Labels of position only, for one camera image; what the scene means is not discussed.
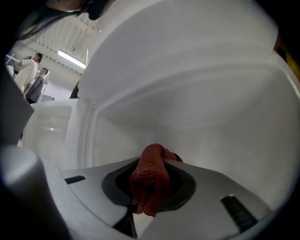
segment white shirt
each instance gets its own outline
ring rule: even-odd
[[[15,82],[21,91],[24,91],[24,88],[27,83],[29,83],[36,75],[38,69],[38,64],[32,59],[23,59],[22,60],[22,69],[15,78]]]
[[[11,76],[14,76],[14,67],[10,65],[6,65],[8,72]]]

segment ceiling light fixture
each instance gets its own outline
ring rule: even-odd
[[[88,55],[89,55],[89,49],[86,50],[86,62],[85,65],[88,65]]]
[[[62,50],[58,50],[57,54],[69,61],[71,61],[72,63],[75,63],[76,65],[82,67],[83,69],[86,68],[86,65],[80,61],[78,61],[77,59],[71,57],[69,54],[66,54],[65,52],[63,52]]]

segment dark clothing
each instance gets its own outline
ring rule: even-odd
[[[71,93],[70,99],[72,99],[72,98],[78,98],[78,96],[77,96],[78,91],[79,91],[79,89],[78,89],[78,83],[77,83],[76,86],[74,87],[74,89],[73,89],[73,91],[72,91],[72,93]]]
[[[35,101],[33,101],[33,100],[29,99],[29,98],[27,98],[26,100],[27,100],[27,102],[28,102],[29,104],[36,103]]]
[[[29,88],[29,91],[26,93],[25,97],[27,101],[30,99],[34,103],[38,101],[38,97],[41,94],[42,88],[44,85],[44,78],[40,75],[36,78],[33,85]]]

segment red knitted cloth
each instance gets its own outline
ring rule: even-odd
[[[137,214],[154,217],[157,204],[170,194],[171,181],[162,159],[182,162],[162,145],[152,144],[144,149],[130,177],[131,204],[136,205]]]

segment black slot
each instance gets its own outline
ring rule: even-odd
[[[223,197],[221,202],[241,232],[257,224],[254,216],[235,196]]]
[[[67,184],[79,182],[79,181],[82,181],[82,180],[85,180],[85,177],[83,177],[83,176],[75,176],[75,177],[72,177],[72,178],[66,178],[65,179],[65,181],[66,181]]]
[[[113,228],[129,237],[137,238],[132,210],[128,208],[126,215],[117,224],[115,224]]]

